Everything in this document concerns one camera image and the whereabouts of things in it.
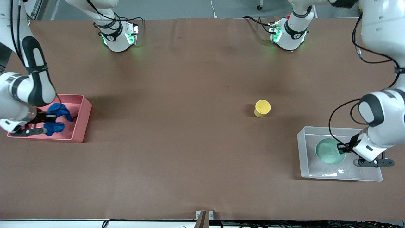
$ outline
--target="velcro strap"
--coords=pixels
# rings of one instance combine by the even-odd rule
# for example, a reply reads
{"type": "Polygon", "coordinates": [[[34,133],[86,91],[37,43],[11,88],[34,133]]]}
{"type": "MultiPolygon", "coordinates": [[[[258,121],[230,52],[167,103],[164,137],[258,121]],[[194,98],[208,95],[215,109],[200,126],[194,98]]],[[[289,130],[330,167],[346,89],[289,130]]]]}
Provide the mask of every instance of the velcro strap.
{"type": "Polygon", "coordinates": [[[399,74],[405,73],[405,68],[395,68],[395,73],[399,74]]]}
{"type": "Polygon", "coordinates": [[[27,70],[28,73],[39,73],[39,72],[43,72],[48,70],[48,64],[45,63],[42,66],[38,66],[38,67],[26,67],[25,68],[27,70]]]}

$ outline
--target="yellow cup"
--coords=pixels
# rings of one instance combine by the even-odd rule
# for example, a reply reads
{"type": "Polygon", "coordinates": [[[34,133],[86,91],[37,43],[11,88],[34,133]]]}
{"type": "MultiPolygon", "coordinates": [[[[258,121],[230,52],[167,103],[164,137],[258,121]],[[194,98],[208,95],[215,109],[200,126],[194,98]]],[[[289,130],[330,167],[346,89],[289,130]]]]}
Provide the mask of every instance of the yellow cup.
{"type": "Polygon", "coordinates": [[[271,109],[270,103],[265,100],[259,100],[254,106],[254,114],[257,117],[264,117],[271,109]]]}

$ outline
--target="brown table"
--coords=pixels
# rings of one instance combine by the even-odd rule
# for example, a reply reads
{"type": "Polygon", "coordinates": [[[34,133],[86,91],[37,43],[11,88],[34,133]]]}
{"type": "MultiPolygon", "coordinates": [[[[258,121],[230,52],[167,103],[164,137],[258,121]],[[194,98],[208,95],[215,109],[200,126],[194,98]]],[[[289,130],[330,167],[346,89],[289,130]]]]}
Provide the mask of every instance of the brown table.
{"type": "MultiPolygon", "coordinates": [[[[58,93],[93,104],[85,142],[0,136],[0,218],[403,220],[404,146],[375,182],[303,179],[296,135],[341,103],[388,86],[361,62],[355,19],[315,19],[288,52],[244,19],[147,21],[113,53],[92,21],[33,21],[58,93]],[[253,117],[253,103],[272,110],[253,117]]],[[[13,55],[7,71],[25,73],[13,55]]],[[[361,127],[349,107],[334,127],[361,127]]]]}

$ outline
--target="pink plastic tray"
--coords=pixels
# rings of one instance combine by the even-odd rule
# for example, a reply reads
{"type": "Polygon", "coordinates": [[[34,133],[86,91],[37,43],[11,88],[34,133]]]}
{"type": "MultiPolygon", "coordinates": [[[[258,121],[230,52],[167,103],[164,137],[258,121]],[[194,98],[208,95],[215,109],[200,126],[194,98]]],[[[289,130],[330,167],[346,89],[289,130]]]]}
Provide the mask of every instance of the pink plastic tray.
{"type": "MultiPolygon", "coordinates": [[[[59,94],[61,102],[70,111],[72,118],[77,117],[73,122],[69,122],[66,117],[61,116],[56,119],[57,122],[62,122],[65,124],[65,129],[59,133],[53,133],[52,136],[47,136],[45,134],[34,135],[34,136],[22,136],[13,137],[10,133],[7,134],[9,138],[22,138],[26,140],[36,140],[36,141],[53,141],[53,142],[83,142],[84,135],[86,133],[87,123],[89,122],[90,111],[92,109],[92,104],[84,98],[83,95],[70,95],[70,94],[59,94]]],[[[53,101],[54,103],[59,103],[56,97],[53,101]]],[[[48,110],[49,106],[53,103],[41,107],[42,110],[48,110]]],[[[43,127],[42,123],[37,124],[37,127],[43,127]]]]}

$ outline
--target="green bowl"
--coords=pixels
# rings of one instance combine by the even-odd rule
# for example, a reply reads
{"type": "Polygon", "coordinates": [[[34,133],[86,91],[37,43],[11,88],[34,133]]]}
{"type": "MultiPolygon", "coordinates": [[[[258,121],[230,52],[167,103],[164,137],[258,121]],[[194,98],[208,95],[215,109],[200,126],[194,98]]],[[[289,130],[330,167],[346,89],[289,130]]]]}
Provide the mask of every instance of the green bowl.
{"type": "Polygon", "coordinates": [[[336,139],[322,139],[316,144],[316,156],[318,156],[319,160],[329,165],[341,163],[346,158],[346,154],[339,154],[339,150],[336,146],[338,143],[336,139]]]}

